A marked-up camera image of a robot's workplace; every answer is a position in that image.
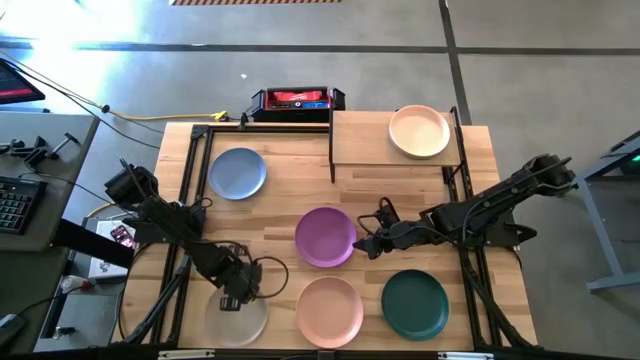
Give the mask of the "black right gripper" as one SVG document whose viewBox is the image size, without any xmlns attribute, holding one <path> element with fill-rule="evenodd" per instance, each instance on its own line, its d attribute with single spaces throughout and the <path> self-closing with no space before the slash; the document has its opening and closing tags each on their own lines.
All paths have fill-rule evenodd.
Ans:
<svg viewBox="0 0 640 360">
<path fill-rule="evenodd" d="M 440 245 L 443 235 L 435 229 L 433 222 L 424 217 L 416 221 L 385 218 L 379 220 L 380 227 L 372 237 L 367 236 L 353 243 L 356 249 L 369 249 L 370 260 L 377 259 L 382 253 L 393 250 L 406 250 L 419 245 Z"/>
</svg>

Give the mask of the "light peach plate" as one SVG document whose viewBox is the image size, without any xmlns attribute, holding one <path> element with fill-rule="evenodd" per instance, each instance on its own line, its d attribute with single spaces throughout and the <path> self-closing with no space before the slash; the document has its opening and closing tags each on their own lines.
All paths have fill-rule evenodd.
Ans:
<svg viewBox="0 0 640 360">
<path fill-rule="evenodd" d="M 451 138 L 444 116 L 424 105 L 409 105 L 397 110 L 388 125 L 392 145 L 412 159 L 428 159 L 443 152 Z"/>
</svg>

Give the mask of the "black aluminium table frame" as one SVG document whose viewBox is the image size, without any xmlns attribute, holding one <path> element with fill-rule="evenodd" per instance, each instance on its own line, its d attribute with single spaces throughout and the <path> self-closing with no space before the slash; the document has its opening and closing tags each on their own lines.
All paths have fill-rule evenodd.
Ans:
<svg viewBox="0 0 640 360">
<path fill-rule="evenodd" d="M 155 176 L 160 195 L 168 201 L 179 197 L 187 165 L 192 128 L 205 123 L 170 122 L 166 125 Z M 187 201 L 199 194 L 198 185 L 204 155 L 211 165 L 223 151 L 247 147 L 262 155 L 267 164 L 264 185 L 253 196 L 238 201 L 217 196 L 205 180 L 203 196 L 213 205 L 206 210 L 204 238 L 231 240 L 247 245 L 252 257 L 273 256 L 286 263 L 289 282 L 278 296 L 268 299 L 269 316 L 261 335 L 248 349 L 310 350 L 311 344 L 301 334 L 296 321 L 295 304 L 303 288 L 323 276 L 342 277 L 361 295 L 364 320 L 357 336 L 340 350 L 353 351 L 435 351 L 472 350 L 473 340 L 467 309 L 460 257 L 450 244 L 420 246 L 413 250 L 394 251 L 377 260 L 355 251 L 342 265 L 319 268 L 306 263 L 294 246 L 298 220 L 308 211 L 323 206 L 346 213 L 357 227 L 358 215 L 371 213 L 382 196 L 389 197 L 402 219 L 417 219 L 418 212 L 448 202 L 450 195 L 443 167 L 372 167 L 344 166 L 331 177 L 328 124 L 248 124 L 244 131 L 235 124 L 209 124 L 214 128 L 210 151 L 209 138 L 196 140 L 194 166 L 189 178 Z M 485 190 L 499 182 L 499 174 L 487 126 L 461 126 L 462 143 L 468 160 L 472 192 Z M 129 334 L 150 311 L 164 284 L 165 265 L 169 264 L 168 245 L 153 245 L 136 260 L 124 292 L 123 331 Z M 178 250 L 173 272 L 182 261 Z M 535 329 L 526 296 L 522 271 L 512 250 L 489 247 L 485 250 L 492 293 L 505 316 L 519 334 L 537 344 Z M 434 339 L 411 341 L 396 334 L 383 319 L 380 297 L 386 281 L 404 269 L 419 269 L 433 275 L 444 287 L 450 316 L 444 330 Z M 215 287 L 191 270 L 186 290 L 169 301 L 159 330 L 143 342 L 168 340 L 172 325 L 180 348 L 218 348 L 205 333 L 205 306 Z"/>
</svg>

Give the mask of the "wooden shelf with black legs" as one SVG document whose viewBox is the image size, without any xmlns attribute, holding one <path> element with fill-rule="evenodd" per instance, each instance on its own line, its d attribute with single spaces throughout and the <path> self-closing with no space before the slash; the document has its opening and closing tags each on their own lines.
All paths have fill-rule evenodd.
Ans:
<svg viewBox="0 0 640 360">
<path fill-rule="evenodd" d="M 459 129 L 452 113 L 441 113 L 450 125 L 451 138 L 440 154 L 412 159 L 397 150 L 388 137 L 388 125 L 396 111 L 335 111 L 332 115 L 329 163 L 331 177 L 344 166 L 452 167 L 461 162 Z"/>
</svg>

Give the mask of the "smartphone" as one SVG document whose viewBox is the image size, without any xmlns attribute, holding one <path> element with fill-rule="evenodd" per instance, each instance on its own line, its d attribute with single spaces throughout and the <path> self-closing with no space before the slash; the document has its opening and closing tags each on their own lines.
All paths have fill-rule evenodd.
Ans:
<svg viewBox="0 0 640 360">
<path fill-rule="evenodd" d="M 133 236 L 130 234 L 130 232 L 124 225 L 119 225 L 115 227 L 110 232 L 110 235 L 113 238 L 113 240 L 119 243 L 120 245 L 123 245 L 128 248 L 132 248 L 132 249 L 136 248 L 136 242 L 134 241 Z"/>
</svg>

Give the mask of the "black keyboard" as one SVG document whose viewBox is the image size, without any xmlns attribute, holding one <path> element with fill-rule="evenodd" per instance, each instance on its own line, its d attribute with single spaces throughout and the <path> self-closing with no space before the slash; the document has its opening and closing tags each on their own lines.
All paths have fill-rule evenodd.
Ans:
<svg viewBox="0 0 640 360">
<path fill-rule="evenodd" d="M 23 235 L 46 187 L 42 181 L 0 176 L 0 233 Z"/>
</svg>

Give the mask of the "black device with green light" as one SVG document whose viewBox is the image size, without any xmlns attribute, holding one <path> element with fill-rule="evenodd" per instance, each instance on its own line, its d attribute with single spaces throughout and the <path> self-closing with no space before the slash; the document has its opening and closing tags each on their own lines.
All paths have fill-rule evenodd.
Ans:
<svg viewBox="0 0 640 360">
<path fill-rule="evenodd" d="M 640 147 L 625 153 L 619 162 L 618 169 L 624 176 L 640 176 Z"/>
</svg>

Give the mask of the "red and black radio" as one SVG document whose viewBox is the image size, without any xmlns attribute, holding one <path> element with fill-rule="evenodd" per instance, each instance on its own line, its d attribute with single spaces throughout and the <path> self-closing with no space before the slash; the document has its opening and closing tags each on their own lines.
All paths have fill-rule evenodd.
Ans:
<svg viewBox="0 0 640 360">
<path fill-rule="evenodd" d="M 346 109 L 346 95 L 327 86 L 261 89 L 248 115 L 255 122 L 327 123 L 332 111 Z"/>
</svg>

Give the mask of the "grey side desk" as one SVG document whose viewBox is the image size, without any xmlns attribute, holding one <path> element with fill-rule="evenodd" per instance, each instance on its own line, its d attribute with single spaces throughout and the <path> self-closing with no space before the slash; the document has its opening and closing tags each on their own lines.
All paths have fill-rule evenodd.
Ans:
<svg viewBox="0 0 640 360">
<path fill-rule="evenodd" d="M 46 193 L 23 235 L 0 233 L 0 251 L 39 252 L 52 242 L 74 183 L 88 154 L 99 121 L 90 115 L 0 112 L 0 143 L 22 140 L 31 147 L 37 136 L 49 148 L 57 146 L 66 132 L 80 144 L 68 143 L 58 160 L 44 160 L 35 169 L 21 158 L 0 155 L 0 176 L 47 183 Z"/>
</svg>

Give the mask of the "black computer monitor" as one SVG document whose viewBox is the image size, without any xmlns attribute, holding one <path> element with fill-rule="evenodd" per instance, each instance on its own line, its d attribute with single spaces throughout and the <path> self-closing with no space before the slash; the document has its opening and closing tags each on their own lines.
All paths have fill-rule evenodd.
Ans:
<svg viewBox="0 0 640 360">
<path fill-rule="evenodd" d="M 45 100 L 46 96 L 0 59 L 0 105 Z"/>
</svg>

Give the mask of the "blue plate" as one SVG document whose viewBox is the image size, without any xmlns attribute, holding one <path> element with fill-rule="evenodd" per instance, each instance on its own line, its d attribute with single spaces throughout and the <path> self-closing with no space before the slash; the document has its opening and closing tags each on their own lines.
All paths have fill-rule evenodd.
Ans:
<svg viewBox="0 0 640 360">
<path fill-rule="evenodd" d="M 255 195 L 264 185 L 267 165 L 256 151 L 237 147 L 219 154 L 211 164 L 208 183 L 227 200 L 243 200 Z"/>
</svg>

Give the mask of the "dark green plate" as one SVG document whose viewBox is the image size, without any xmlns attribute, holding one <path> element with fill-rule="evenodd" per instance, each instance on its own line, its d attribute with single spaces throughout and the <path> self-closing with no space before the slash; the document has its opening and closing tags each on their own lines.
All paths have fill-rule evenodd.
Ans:
<svg viewBox="0 0 640 360">
<path fill-rule="evenodd" d="M 433 276 L 417 269 L 397 272 L 386 282 L 381 309 L 387 324 L 411 341 L 435 338 L 449 318 L 444 288 Z"/>
</svg>

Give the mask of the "beige grey plate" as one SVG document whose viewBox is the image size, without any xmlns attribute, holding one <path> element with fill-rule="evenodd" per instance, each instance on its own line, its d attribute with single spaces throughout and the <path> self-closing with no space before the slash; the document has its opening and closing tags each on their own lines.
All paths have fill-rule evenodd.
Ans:
<svg viewBox="0 0 640 360">
<path fill-rule="evenodd" d="M 242 347 L 254 342 L 266 327 L 269 308 L 265 299 L 242 305 L 238 311 L 219 308 L 224 293 L 213 292 L 205 308 L 206 337 L 216 346 Z"/>
</svg>

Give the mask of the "pink plate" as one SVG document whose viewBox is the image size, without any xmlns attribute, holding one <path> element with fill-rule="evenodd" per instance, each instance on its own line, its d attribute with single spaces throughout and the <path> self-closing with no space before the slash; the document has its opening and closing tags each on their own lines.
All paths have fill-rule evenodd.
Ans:
<svg viewBox="0 0 640 360">
<path fill-rule="evenodd" d="M 348 281 L 319 277 L 307 284 L 296 302 L 296 321 L 303 337 L 325 349 L 342 347 L 359 333 L 364 305 L 359 292 Z"/>
</svg>

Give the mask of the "purple plate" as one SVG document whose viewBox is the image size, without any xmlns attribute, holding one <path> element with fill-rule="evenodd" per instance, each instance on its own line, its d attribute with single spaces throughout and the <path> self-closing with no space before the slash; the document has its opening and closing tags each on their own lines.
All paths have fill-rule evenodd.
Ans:
<svg viewBox="0 0 640 360">
<path fill-rule="evenodd" d="M 294 232 L 301 258 L 319 268 L 337 267 L 353 253 L 356 229 L 351 219 L 332 207 L 318 207 L 304 214 Z"/>
</svg>

